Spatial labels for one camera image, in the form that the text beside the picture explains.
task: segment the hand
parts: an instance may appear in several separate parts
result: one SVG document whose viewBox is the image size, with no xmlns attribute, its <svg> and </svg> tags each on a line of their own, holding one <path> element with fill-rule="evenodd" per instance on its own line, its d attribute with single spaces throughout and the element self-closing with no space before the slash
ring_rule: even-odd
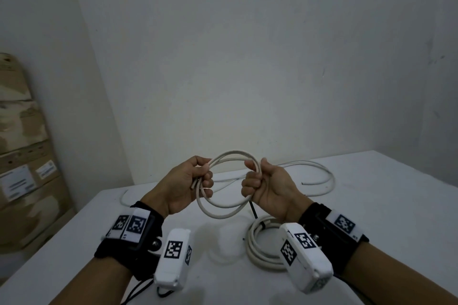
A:
<svg viewBox="0 0 458 305">
<path fill-rule="evenodd" d="M 245 166 L 255 170 L 252 160 L 246 160 Z M 250 171 L 242 181 L 242 195 L 253 194 L 251 201 L 258 204 L 269 215 L 281 222 L 297 222 L 304 211 L 313 203 L 299 192 L 294 181 L 281 166 L 260 161 L 262 174 Z"/>
<path fill-rule="evenodd" d="M 156 187 L 146 193 L 141 201 L 164 218 L 169 214 L 176 214 L 194 201 L 196 194 L 191 190 L 191 184 L 194 178 L 202 176 L 205 194 L 211 198 L 213 191 L 210 187 L 213 186 L 213 173 L 209 170 L 208 162 L 210 160 L 211 158 L 194 156 L 175 166 Z"/>
</svg>

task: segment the white sensor device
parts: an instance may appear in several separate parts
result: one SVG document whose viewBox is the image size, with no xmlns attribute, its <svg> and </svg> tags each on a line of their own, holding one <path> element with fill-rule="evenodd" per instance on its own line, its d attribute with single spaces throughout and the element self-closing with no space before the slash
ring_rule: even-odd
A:
<svg viewBox="0 0 458 305">
<path fill-rule="evenodd" d="M 278 256 L 294 285 L 305 294 L 321 290 L 333 276 L 329 259 L 300 224 L 284 223 L 278 234 Z"/>
<path fill-rule="evenodd" d="M 154 282 L 166 290 L 182 290 L 188 276 L 192 254 L 189 229 L 172 229 L 167 237 L 154 273 Z"/>
</svg>

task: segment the black wristband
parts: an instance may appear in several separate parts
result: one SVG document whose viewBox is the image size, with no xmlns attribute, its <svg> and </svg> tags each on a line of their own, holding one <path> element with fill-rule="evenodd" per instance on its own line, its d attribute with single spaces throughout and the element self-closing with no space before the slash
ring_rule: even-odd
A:
<svg viewBox="0 0 458 305">
<path fill-rule="evenodd" d="M 361 242 L 369 242 L 365 235 L 357 238 L 352 236 L 355 224 L 343 215 L 339 215 L 335 222 L 326 219 L 331 209 L 323 204 L 313 203 L 302 214 L 299 224 L 316 241 L 318 246 L 333 265 L 334 273 L 341 275 Z M 344 220 L 347 230 L 339 226 L 339 220 Z"/>
<path fill-rule="evenodd" d="M 113 257 L 120 264 L 128 268 L 139 281 L 152 278 L 159 262 L 159 256 L 148 252 L 158 250 L 154 246 L 158 236 L 162 236 L 162 223 L 164 218 L 161 214 L 142 202 L 136 202 L 131 208 L 142 208 L 150 211 L 145 229 L 138 243 L 120 239 L 104 239 L 94 254 L 95 258 Z"/>
</svg>

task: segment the brown box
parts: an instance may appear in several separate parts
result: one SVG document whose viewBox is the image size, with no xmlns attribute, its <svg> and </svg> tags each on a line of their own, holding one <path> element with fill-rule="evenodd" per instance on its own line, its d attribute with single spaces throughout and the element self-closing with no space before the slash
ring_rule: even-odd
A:
<svg viewBox="0 0 458 305">
<path fill-rule="evenodd" d="M 61 176 L 0 210 L 0 253 L 21 250 L 73 207 Z"/>
<path fill-rule="evenodd" d="M 0 153 L 47 139 L 43 115 L 36 102 L 0 102 Z"/>
<path fill-rule="evenodd" d="M 0 209 L 60 175 L 50 141 L 0 155 Z"/>
<path fill-rule="evenodd" d="M 0 53 L 0 101 L 30 99 L 20 64 L 14 56 Z"/>
<path fill-rule="evenodd" d="M 68 210 L 57 221 L 50 225 L 40 235 L 34 238 L 22 250 L 0 254 L 0 285 L 46 244 L 61 228 L 63 228 L 75 215 L 73 209 Z"/>
</svg>

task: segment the black wire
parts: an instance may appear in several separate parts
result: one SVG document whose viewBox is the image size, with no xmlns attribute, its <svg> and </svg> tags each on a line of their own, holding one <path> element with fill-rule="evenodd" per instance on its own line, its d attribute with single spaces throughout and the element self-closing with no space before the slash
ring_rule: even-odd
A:
<svg viewBox="0 0 458 305">
<path fill-rule="evenodd" d="M 340 276 L 337 276 L 337 275 L 334 275 L 334 277 L 336 279 L 339 279 L 341 280 L 342 282 L 345 282 L 350 288 L 352 291 L 354 291 L 356 293 L 356 295 L 358 297 L 362 296 L 365 300 L 367 300 L 368 302 L 370 302 L 372 305 L 377 305 L 375 302 L 372 301 L 372 299 L 368 296 L 366 296 L 362 291 L 360 291 L 358 289 L 358 287 L 356 287 L 355 285 L 351 284 L 350 282 L 348 281 L 345 281 L 344 279 L 342 279 Z"/>
<path fill-rule="evenodd" d="M 257 213 L 256 213 L 255 207 L 253 206 L 253 203 L 251 202 L 251 200 L 250 200 L 250 207 L 251 207 L 251 210 L 253 211 L 253 215 L 255 216 L 255 219 L 257 219 Z M 264 224 L 264 222 L 261 222 L 260 224 L 262 225 L 262 230 L 264 230 L 266 228 L 266 225 Z"/>
<path fill-rule="evenodd" d="M 165 292 L 165 293 L 163 293 L 163 294 L 160 294 L 160 293 L 159 293 L 159 287 L 157 287 L 157 289 L 156 289 L 157 296 L 160 297 L 160 298 L 168 297 L 168 296 L 171 295 L 173 292 L 174 292 L 174 291 L 169 290 L 169 291 L 167 291 L 167 292 Z"/>
<path fill-rule="evenodd" d="M 130 291 L 129 295 L 128 295 L 127 298 L 124 300 L 124 302 L 121 303 L 121 305 L 127 304 L 129 301 L 131 301 L 132 299 L 134 299 L 137 295 L 139 295 L 140 293 L 142 293 L 144 290 L 146 290 L 149 286 L 151 286 L 151 285 L 154 283 L 154 279 L 152 279 L 150 282 L 148 282 L 148 284 L 147 284 L 145 287 L 143 287 L 143 288 L 142 288 L 141 290 L 139 290 L 137 293 L 135 293 L 135 294 L 132 295 L 132 293 L 134 293 L 134 291 L 135 291 L 141 284 L 143 284 L 145 281 L 147 281 L 147 280 L 143 280 L 143 281 L 140 281 L 139 283 L 137 283 L 137 284 L 135 285 L 135 287 Z"/>
</svg>

